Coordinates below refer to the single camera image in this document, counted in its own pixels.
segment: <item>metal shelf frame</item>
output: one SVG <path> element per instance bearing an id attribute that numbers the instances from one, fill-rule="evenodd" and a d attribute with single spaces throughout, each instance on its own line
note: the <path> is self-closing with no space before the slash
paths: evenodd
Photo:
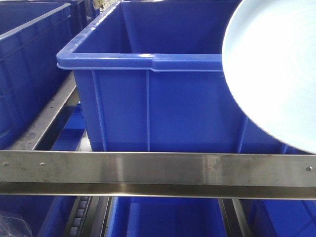
<path id="1" fill-rule="evenodd" d="M 1 194 L 316 199 L 314 155 L 48 151 L 78 101 L 71 73 L 0 151 Z"/>

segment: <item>white plate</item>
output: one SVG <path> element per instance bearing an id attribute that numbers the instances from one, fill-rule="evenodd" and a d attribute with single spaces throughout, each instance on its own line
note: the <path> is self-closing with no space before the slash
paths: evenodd
<path id="1" fill-rule="evenodd" d="M 226 30 L 223 68 L 259 127 L 316 153 L 316 0 L 243 0 Z"/>

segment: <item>metal rack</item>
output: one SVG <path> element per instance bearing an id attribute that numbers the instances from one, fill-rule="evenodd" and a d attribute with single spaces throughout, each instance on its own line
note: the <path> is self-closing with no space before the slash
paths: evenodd
<path id="1" fill-rule="evenodd" d="M 109 196 L 222 198 L 229 236 L 248 236 L 231 198 L 316 199 L 312 155 L 49 151 L 78 101 L 71 73 L 11 150 L 0 151 L 1 194 L 100 196 L 87 205 L 93 237 L 104 234 Z"/>

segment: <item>blue storage bin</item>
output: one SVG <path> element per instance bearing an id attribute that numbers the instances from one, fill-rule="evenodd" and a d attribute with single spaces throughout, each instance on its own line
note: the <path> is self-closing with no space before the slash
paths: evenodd
<path id="1" fill-rule="evenodd" d="M 75 197 L 0 196 L 0 210 L 19 214 L 34 237 L 60 237 L 66 227 Z"/>
<path id="2" fill-rule="evenodd" d="M 210 198 L 115 197 L 106 237 L 226 237 Z"/>
<path id="3" fill-rule="evenodd" d="M 73 36 L 87 25 L 84 0 L 0 0 L 0 2 L 66 2 L 70 3 L 70 25 Z"/>
<path id="4" fill-rule="evenodd" d="M 0 149 L 9 146 L 69 71 L 56 53 L 71 39 L 68 3 L 0 2 Z"/>
<path id="5" fill-rule="evenodd" d="M 243 200 L 255 237 L 316 236 L 314 200 Z"/>
<path id="6" fill-rule="evenodd" d="M 235 103 L 222 40 L 238 0 L 121 1 L 57 55 L 94 151 L 296 152 Z"/>

